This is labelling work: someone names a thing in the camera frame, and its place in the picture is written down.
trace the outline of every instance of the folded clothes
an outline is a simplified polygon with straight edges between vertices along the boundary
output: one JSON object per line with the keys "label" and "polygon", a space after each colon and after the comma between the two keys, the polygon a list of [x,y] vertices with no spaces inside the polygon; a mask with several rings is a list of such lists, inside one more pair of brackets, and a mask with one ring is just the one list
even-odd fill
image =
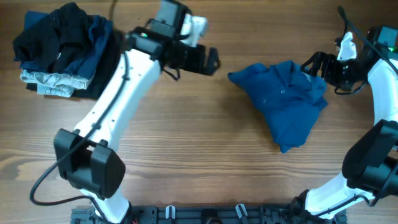
{"label": "folded clothes", "polygon": [[[85,90],[75,90],[72,97],[98,99],[101,96],[118,66],[121,38],[122,34],[119,32],[113,32],[110,35],[90,85]],[[36,83],[26,85],[26,89],[31,91],[40,91],[41,88],[42,86]]]}
{"label": "folded clothes", "polygon": [[22,70],[20,78],[26,83],[36,83],[37,94],[64,97],[71,97],[76,89],[87,89],[91,81],[78,75],[61,73],[48,74],[45,72],[30,72],[24,69]]}
{"label": "folded clothes", "polygon": [[300,65],[293,61],[269,68],[257,63],[229,73],[228,77],[246,91],[263,113],[282,153],[305,144],[320,111],[327,105],[322,97],[326,83],[302,73]]}
{"label": "folded clothes", "polygon": [[91,49],[88,30],[92,18],[74,3],[41,18],[14,41],[17,60],[35,61],[46,72],[59,72]]}
{"label": "folded clothes", "polygon": [[[38,23],[47,14],[43,12],[28,11],[25,15],[25,29],[32,27]],[[104,17],[92,16],[92,25],[88,29],[88,38],[93,48],[87,51],[87,54],[80,59],[74,60],[63,68],[59,73],[68,73],[78,75],[89,80],[96,71],[97,64],[112,33],[113,22],[106,20]],[[39,63],[35,61],[22,62],[20,68],[32,70],[36,72],[47,72]]]}

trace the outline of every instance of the dark blue shirt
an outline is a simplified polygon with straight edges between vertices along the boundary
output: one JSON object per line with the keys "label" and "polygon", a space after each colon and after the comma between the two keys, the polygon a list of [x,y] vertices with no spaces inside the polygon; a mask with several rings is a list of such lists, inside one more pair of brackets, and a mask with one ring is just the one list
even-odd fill
{"label": "dark blue shirt", "polygon": [[305,144],[320,111],[328,104],[323,99],[326,83],[300,71],[293,61],[269,68],[257,63],[228,74],[242,87],[268,124],[274,142],[285,153]]}
{"label": "dark blue shirt", "polygon": [[[25,15],[24,29],[28,29],[36,22],[44,18],[47,14],[43,12],[28,11]],[[93,48],[85,57],[75,60],[59,73],[68,73],[90,79],[94,74],[97,64],[108,42],[109,35],[112,32],[113,22],[104,17],[93,16],[93,25],[88,30],[88,37]],[[22,62],[20,68],[39,72],[46,72],[45,68],[40,68],[36,62]]]}
{"label": "dark blue shirt", "polygon": [[35,61],[48,72],[59,72],[83,58],[93,47],[88,29],[93,18],[71,2],[41,18],[13,41],[16,59]]}

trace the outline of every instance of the white robotic arm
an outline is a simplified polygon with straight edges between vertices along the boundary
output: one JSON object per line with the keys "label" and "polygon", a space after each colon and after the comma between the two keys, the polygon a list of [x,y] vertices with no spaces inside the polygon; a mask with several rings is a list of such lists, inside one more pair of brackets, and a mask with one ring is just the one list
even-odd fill
{"label": "white robotic arm", "polygon": [[[196,47],[199,38],[205,35],[207,27],[206,18],[186,14],[180,35],[187,35],[188,37],[181,40],[181,42],[190,47]],[[141,98],[159,79],[162,73],[161,62],[153,60],[150,54],[137,49],[131,49],[126,54],[123,54],[105,91],[93,109],[75,127],[75,130],[80,130],[79,135],[81,137],[86,136],[91,131],[92,124],[96,123],[99,117],[104,114],[108,105],[116,96],[118,88],[123,81],[123,76],[126,74],[126,65],[129,65],[129,68],[127,68],[129,69],[129,75],[126,86],[122,89],[114,106],[102,120],[101,128],[89,137],[90,141],[96,143],[106,141],[108,148],[115,152],[119,149],[121,133],[134,116]],[[96,208],[98,216],[101,216],[98,211],[98,209],[101,209],[111,223],[121,223],[123,221],[129,209],[129,202],[123,197],[120,187],[112,197],[106,199],[98,198],[96,194],[86,189],[81,189],[81,192],[96,200],[99,207]]]}
{"label": "white robotic arm", "polygon": [[[353,34],[350,32],[346,33],[341,41],[340,52],[337,57],[338,61],[345,63],[357,58],[356,46],[352,39]],[[398,67],[397,60],[390,58],[389,60],[394,66]],[[373,92],[374,124],[377,125],[377,123],[381,121],[398,122],[398,74],[396,74],[391,65],[383,59],[367,61],[373,61],[373,63],[376,61],[367,74],[367,81]],[[364,190],[348,187],[348,180],[343,176],[343,173],[340,173],[325,185],[322,185],[317,189],[310,190],[307,193],[305,209],[312,215],[320,218],[332,219],[338,212],[358,202],[362,202],[364,199],[374,199],[374,192],[377,191],[374,189]],[[344,206],[335,210],[332,209],[344,203]]]}

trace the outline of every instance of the robotic arm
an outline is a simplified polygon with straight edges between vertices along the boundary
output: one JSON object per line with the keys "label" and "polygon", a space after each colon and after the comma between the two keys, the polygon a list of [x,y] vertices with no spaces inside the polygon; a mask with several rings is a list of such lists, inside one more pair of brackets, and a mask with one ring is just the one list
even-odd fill
{"label": "robotic arm", "polygon": [[[186,6],[162,1],[156,18],[147,25],[150,29],[137,27],[126,35],[126,49],[94,108],[73,132],[60,129],[57,133],[54,139],[57,162],[34,185],[30,199],[35,204],[65,203],[38,202],[34,198],[41,181],[57,166],[61,177],[85,195],[73,200],[87,198],[94,205],[72,210],[71,223],[338,224],[346,221],[341,219],[343,210],[355,203],[364,200],[373,206],[379,198],[398,195],[398,161],[388,156],[398,141],[398,72],[391,66],[391,63],[398,66],[398,30],[377,27],[367,36],[373,46],[365,45],[358,59],[349,32],[337,43],[341,47],[338,56],[317,52],[302,67],[310,75],[321,70],[322,77],[339,94],[339,89],[351,91],[358,81],[372,86],[375,126],[349,150],[342,173],[317,189],[305,190],[288,205],[133,207],[121,193],[126,167],[116,152],[121,132],[134,115],[139,100],[159,79],[165,66],[176,69],[177,76],[165,72],[178,80],[179,69],[212,75],[220,65],[214,48],[210,49],[205,64],[205,47],[197,42],[205,35],[207,20],[193,16]],[[373,48],[383,53],[376,54]]]}
{"label": "robotic arm", "polygon": [[[351,24],[341,7],[339,13],[346,26]],[[360,36],[355,27],[353,30]],[[332,219],[364,200],[372,207],[379,198],[398,194],[398,160],[387,156],[398,141],[398,30],[386,26],[372,28],[358,59],[352,39],[353,34],[348,32],[341,42],[336,40],[340,47],[337,57],[317,52],[308,61],[313,62],[308,73],[316,75],[320,69],[321,76],[336,87],[337,94],[341,94],[339,89],[356,93],[369,83],[374,98],[374,127],[349,150],[342,173],[298,199],[305,202],[306,211],[320,218]],[[303,71],[308,62],[302,66]],[[358,81],[363,84],[351,92]]]}
{"label": "robotic arm", "polygon": [[165,72],[178,80],[179,69],[212,75],[220,65],[216,48],[210,48],[205,64],[206,48],[197,42],[206,34],[208,23],[204,17],[193,16],[187,6],[162,1],[156,18],[146,27],[136,27],[126,35],[126,51],[93,109],[73,132],[61,129],[54,139],[61,177],[91,199],[104,222],[133,221],[131,205],[120,191],[125,165],[116,152],[121,132],[145,92],[165,66],[177,71],[177,76]]}

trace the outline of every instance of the blue polo shirt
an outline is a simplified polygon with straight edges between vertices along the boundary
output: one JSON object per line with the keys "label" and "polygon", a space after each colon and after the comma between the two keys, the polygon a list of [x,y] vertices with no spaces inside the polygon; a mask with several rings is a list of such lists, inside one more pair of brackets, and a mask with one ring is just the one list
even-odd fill
{"label": "blue polo shirt", "polygon": [[328,104],[322,97],[325,81],[301,72],[293,61],[269,68],[257,63],[229,73],[228,78],[243,88],[263,113],[282,153],[305,144],[320,111]]}

